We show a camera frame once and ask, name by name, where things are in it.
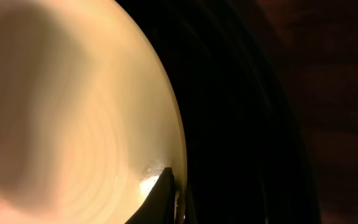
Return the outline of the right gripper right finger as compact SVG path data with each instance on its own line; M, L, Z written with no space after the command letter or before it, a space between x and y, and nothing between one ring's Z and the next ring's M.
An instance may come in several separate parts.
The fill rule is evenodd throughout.
M191 187L186 188L184 224L198 224Z

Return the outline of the black round tray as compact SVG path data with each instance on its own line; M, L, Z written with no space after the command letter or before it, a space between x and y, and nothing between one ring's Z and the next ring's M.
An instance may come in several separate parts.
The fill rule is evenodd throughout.
M319 223L300 132L233 1L121 1L175 93L198 223Z

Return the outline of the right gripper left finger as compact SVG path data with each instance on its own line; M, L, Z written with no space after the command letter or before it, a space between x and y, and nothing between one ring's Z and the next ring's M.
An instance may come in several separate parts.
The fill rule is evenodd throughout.
M126 224L174 224L175 184L171 167L160 174L144 203Z

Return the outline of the yellow plate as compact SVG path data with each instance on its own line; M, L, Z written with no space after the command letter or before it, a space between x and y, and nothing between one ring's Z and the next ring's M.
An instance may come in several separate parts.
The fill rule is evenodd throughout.
M0 1L0 223L125 223L186 146L149 40L116 1Z

